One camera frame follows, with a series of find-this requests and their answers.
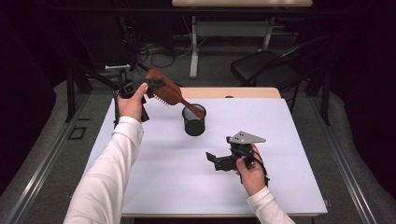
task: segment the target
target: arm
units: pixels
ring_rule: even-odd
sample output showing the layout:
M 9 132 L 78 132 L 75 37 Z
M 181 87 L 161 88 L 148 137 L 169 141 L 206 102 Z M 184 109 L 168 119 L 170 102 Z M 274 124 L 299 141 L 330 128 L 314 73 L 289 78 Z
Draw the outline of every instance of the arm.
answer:
M 259 150 L 253 144 L 252 148 L 256 152 L 254 156 L 259 160 Z M 275 197 L 265 186 L 264 172 L 257 162 L 253 162 L 252 167 L 248 169 L 243 159 L 238 159 L 236 167 L 238 168 L 237 173 L 242 176 L 242 183 L 249 196 L 247 203 L 253 209 L 261 224 L 294 223 L 276 203 Z
M 81 178 L 64 223 L 119 223 L 123 195 L 143 136 L 141 97 L 147 85 L 131 99 L 118 99 L 120 122 L 111 140 Z

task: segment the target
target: black metal object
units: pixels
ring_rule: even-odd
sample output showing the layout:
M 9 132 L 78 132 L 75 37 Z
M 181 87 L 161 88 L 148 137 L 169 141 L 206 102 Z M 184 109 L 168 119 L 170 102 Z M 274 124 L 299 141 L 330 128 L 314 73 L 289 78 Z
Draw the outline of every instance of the black metal object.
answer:
M 306 96 L 316 96 L 321 88 L 320 115 L 326 125 L 330 126 L 329 121 L 329 102 L 332 62 L 328 55 L 324 60 L 318 63 L 318 76 L 312 78 L 305 88 Z
M 242 86 L 275 87 L 280 92 L 294 88 L 290 113 L 297 99 L 302 81 L 314 77 L 321 70 L 313 63 L 325 54 L 330 38 L 322 35 L 286 50 L 278 56 L 271 50 L 263 50 L 233 61 L 231 71 Z
M 152 93 L 152 90 L 150 87 L 158 87 L 158 86 L 166 85 L 165 80 L 163 78 L 137 79 L 137 80 L 127 83 L 125 86 L 120 88 L 120 90 L 118 91 L 120 97 L 122 97 L 124 99 L 131 98 L 134 95 L 134 93 L 137 91 L 137 89 L 140 87 L 140 85 L 142 85 L 144 82 L 146 82 L 148 84 L 148 91 L 147 91 L 148 98 L 154 97 L 154 94 Z M 145 103 L 146 103 L 146 99 L 145 99 L 145 97 L 142 97 L 142 115 L 140 117 L 142 122 L 149 120 L 149 114 L 147 113 L 145 107 L 143 107 L 143 104 L 145 104 Z M 119 110 L 116 108 L 116 120 L 115 120 L 116 125 L 118 124 L 119 116 L 120 116 L 118 114 L 118 111 Z
M 262 163 L 262 158 L 251 146 L 252 143 L 265 142 L 265 139 L 244 132 L 239 132 L 233 137 L 227 136 L 226 139 L 227 143 L 231 146 L 230 150 L 232 154 L 230 156 L 217 158 L 215 155 L 206 152 L 206 158 L 215 164 L 215 169 L 217 171 L 236 170 L 236 161 L 240 158 L 244 159 L 247 168 L 249 168 L 253 162 L 257 162 L 264 172 L 265 185 L 268 186 L 268 181 L 270 179 L 268 178 L 267 171 Z M 255 158 L 255 153 L 257 153 L 260 160 Z

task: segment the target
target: black handle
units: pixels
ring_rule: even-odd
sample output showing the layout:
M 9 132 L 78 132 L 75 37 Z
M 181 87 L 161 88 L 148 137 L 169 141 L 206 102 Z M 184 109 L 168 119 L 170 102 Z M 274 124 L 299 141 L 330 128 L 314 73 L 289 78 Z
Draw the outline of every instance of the black handle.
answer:
M 142 120 L 142 122 L 149 120 L 149 114 L 146 111 L 145 107 L 143 106 L 143 104 L 145 104 L 145 103 L 146 103 L 146 99 L 143 96 L 142 97 L 142 115 L 140 116 L 140 119 Z

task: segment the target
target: brush bristles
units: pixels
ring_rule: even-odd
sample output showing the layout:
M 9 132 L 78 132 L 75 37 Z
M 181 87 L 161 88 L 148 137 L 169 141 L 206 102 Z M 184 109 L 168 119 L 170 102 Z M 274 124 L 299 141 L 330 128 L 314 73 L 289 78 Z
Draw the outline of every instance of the brush bristles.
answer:
M 163 104 L 169 106 L 169 104 L 166 103 L 165 100 L 163 100 L 163 99 L 162 99 L 161 97 L 159 97 L 158 95 L 154 95 L 154 98 L 157 99 L 157 100 L 159 100 L 161 103 L 163 103 Z

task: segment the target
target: brown wooden brush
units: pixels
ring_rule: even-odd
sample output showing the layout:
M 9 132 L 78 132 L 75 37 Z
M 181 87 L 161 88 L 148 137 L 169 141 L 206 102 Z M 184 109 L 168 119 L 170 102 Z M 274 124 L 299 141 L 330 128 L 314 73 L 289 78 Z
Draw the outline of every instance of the brown wooden brush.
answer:
M 177 105 L 178 103 L 182 103 L 184 106 L 186 106 L 194 115 L 196 115 L 198 118 L 202 119 L 205 114 L 202 110 L 199 108 L 195 107 L 194 105 L 190 104 L 187 102 L 182 94 L 180 87 L 175 84 L 169 77 L 164 75 L 162 72 L 156 70 L 156 69 L 150 69 L 148 70 L 148 73 L 146 74 L 146 78 L 163 78 L 165 81 L 166 85 L 164 86 L 153 86 L 151 87 L 152 92 L 159 97 L 162 101 L 166 102 L 169 105 Z

